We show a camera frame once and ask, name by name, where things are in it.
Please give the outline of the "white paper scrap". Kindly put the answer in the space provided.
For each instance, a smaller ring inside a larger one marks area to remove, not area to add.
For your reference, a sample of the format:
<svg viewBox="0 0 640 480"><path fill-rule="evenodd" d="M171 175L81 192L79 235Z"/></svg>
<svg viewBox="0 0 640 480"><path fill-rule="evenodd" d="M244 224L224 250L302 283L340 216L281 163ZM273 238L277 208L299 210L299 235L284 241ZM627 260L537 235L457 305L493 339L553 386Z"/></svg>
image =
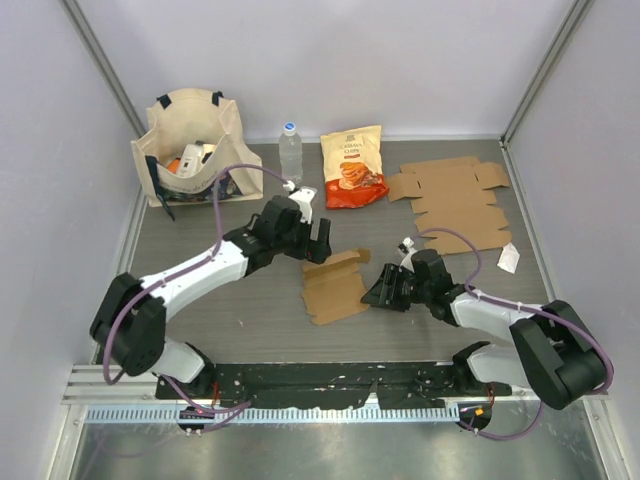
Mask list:
<svg viewBox="0 0 640 480"><path fill-rule="evenodd" d="M508 243L502 248L497 266L510 274L515 274L519 260L519 251L512 243Z"/></svg>

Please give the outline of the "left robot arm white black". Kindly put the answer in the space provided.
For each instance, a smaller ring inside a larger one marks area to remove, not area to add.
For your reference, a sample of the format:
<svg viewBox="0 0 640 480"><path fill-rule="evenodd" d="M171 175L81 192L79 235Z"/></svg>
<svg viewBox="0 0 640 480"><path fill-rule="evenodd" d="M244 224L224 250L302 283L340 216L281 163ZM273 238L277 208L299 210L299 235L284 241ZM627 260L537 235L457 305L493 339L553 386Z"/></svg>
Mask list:
<svg viewBox="0 0 640 480"><path fill-rule="evenodd" d="M215 381L211 360L189 343L166 335L166 324L204 295L269 266L283 254L315 264L331 254L330 220L311 236L310 187L272 197L248 224L229 231L213 247L162 272L137 279L115 277L91 324L90 335L103 349L103 365L116 363L130 377L152 373L188 399L205 397Z"/></svg>

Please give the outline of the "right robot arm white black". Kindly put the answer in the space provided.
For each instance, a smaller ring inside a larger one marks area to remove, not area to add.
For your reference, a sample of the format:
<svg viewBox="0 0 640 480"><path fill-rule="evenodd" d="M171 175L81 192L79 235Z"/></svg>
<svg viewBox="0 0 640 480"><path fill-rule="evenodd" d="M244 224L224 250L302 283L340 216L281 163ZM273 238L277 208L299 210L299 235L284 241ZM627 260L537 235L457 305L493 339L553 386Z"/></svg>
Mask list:
<svg viewBox="0 0 640 480"><path fill-rule="evenodd" d="M479 342L455 355L461 364L451 380L465 395L497 382L528 388L545 405L562 410L612 377L611 365L568 303L539 306L488 296L455 282L432 249L408 250L400 264L385 264L361 301L399 312L421 304L437 320L505 341L503 347Z"/></svg>

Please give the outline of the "small brown cardboard box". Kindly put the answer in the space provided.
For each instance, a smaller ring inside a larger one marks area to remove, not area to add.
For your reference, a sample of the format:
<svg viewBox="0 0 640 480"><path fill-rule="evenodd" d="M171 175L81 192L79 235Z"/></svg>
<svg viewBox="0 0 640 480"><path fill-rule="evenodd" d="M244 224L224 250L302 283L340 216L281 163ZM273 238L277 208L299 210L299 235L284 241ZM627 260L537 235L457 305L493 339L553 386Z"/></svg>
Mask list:
<svg viewBox="0 0 640 480"><path fill-rule="evenodd" d="M365 312L366 293L360 265L370 261L368 249L357 248L331 255L323 264L302 265L301 296L311 322L323 326Z"/></svg>

